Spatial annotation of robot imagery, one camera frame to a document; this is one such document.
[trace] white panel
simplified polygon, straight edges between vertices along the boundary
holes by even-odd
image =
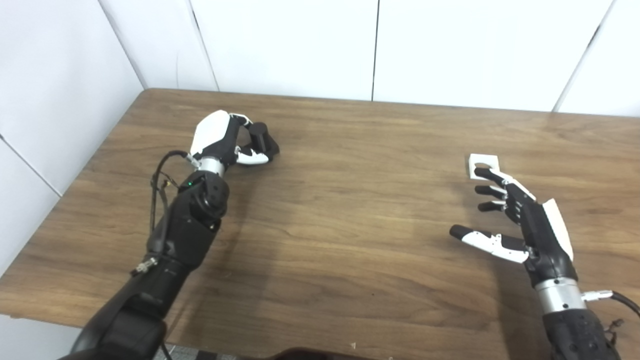
[[[640,117],[640,1],[616,0],[560,111]]]
[[[550,111],[611,0],[380,0],[374,100]]]
[[[1,140],[0,169],[2,276],[59,197]]]
[[[0,1],[0,134],[64,192],[142,87],[97,0]]]
[[[56,360],[69,354],[80,329],[0,315],[5,359]]]
[[[371,100],[377,0],[192,0],[220,91]]]
[[[189,0],[100,0],[143,84],[217,90]]]

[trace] metal connector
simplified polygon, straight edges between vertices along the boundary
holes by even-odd
[[[611,290],[586,291],[582,293],[582,301],[591,302],[602,299],[609,299],[613,296]]]
[[[158,260],[156,258],[150,258],[149,260],[138,264],[136,269],[134,270],[137,274],[145,274],[149,271],[150,268],[156,266],[158,264]]]
[[[190,162],[193,167],[198,168],[200,167],[200,162],[194,158],[191,154],[187,154],[187,157],[185,158],[188,162]]]

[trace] black fingertip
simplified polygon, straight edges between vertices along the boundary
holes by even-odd
[[[501,204],[496,204],[492,201],[490,202],[483,202],[482,204],[478,204],[478,210],[485,212],[485,211],[502,211],[502,205]]]
[[[474,170],[476,176],[483,177],[485,179],[491,179],[493,177],[493,173],[488,168],[484,167],[476,167]]]
[[[493,192],[491,190],[491,186],[486,186],[486,185],[476,185],[476,194],[479,195],[493,195]]]
[[[473,229],[469,229],[466,226],[462,225],[453,225],[451,229],[449,229],[449,234],[458,240],[462,240],[468,233],[473,233]]]

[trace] wood grain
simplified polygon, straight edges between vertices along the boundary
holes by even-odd
[[[0,279],[0,312],[84,325],[143,254],[158,160],[218,109],[267,123],[282,153],[225,175],[228,216],[172,309],[169,342],[250,357],[546,358],[522,266],[448,235],[518,235],[476,210],[471,152],[556,198],[583,290],[640,299],[638,119],[147,90]],[[189,171],[168,163],[176,178]],[[638,359],[632,313],[593,308],[627,320],[620,351]]]

